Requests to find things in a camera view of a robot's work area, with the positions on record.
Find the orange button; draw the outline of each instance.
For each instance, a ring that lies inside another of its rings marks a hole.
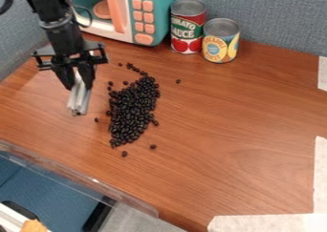
[[[143,1],[143,9],[149,12],[153,11],[153,2],[151,0]]]
[[[138,33],[135,35],[135,40],[143,45],[151,45],[153,42],[153,36],[148,34]]]
[[[145,24],[145,32],[153,34],[156,31],[156,27],[152,24]]]
[[[142,21],[143,20],[142,12],[140,12],[140,11],[134,11],[133,12],[133,17],[134,17],[134,20],[136,20],[136,21]]]
[[[140,10],[142,8],[142,0],[133,0],[133,8]]]
[[[144,31],[144,24],[142,22],[136,22],[135,23],[135,30],[137,32],[143,32]]]
[[[144,14],[144,21],[147,22],[147,23],[153,23],[153,21],[154,21],[153,13],[145,13]]]

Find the tomato sauce can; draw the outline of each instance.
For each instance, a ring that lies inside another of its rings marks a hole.
[[[202,49],[206,5],[201,0],[176,0],[171,5],[171,47],[178,53]]]
[[[215,18],[204,26],[203,55],[206,60],[225,63],[237,55],[240,39],[238,24],[227,18]]]

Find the toy microwave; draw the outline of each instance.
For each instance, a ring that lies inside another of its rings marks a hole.
[[[85,32],[144,46],[156,46],[170,29],[175,0],[73,0],[77,22]]]

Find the microwave handle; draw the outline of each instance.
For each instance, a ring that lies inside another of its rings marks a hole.
[[[127,12],[126,0],[107,0],[116,32],[125,33]]]

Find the orange object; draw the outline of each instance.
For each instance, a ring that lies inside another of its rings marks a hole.
[[[153,36],[148,34],[138,33],[135,35],[135,40],[143,45],[150,45],[153,42]]]
[[[125,0],[107,0],[116,32],[125,33],[127,11]]]
[[[98,2],[93,7],[93,12],[100,19],[106,19],[106,20],[111,19],[111,15],[110,15],[110,11],[109,11],[109,8],[108,8],[107,0],[102,0],[102,1]]]
[[[142,1],[141,0],[133,0],[133,8],[135,10],[140,10],[142,8]]]
[[[48,229],[39,221],[25,221],[21,232],[47,232]]]
[[[145,24],[145,32],[153,34],[156,31],[156,27],[152,24]]]
[[[142,12],[140,12],[140,11],[134,11],[133,12],[133,17],[134,17],[134,20],[136,20],[136,21],[142,21],[143,20],[143,15],[142,15]]]
[[[147,23],[153,23],[153,21],[154,21],[153,13],[146,13],[144,15],[144,21]]]
[[[149,12],[153,11],[153,2],[151,0],[143,1],[143,9]]]
[[[135,23],[135,30],[137,32],[143,32],[144,31],[144,24],[142,22],[136,22]]]

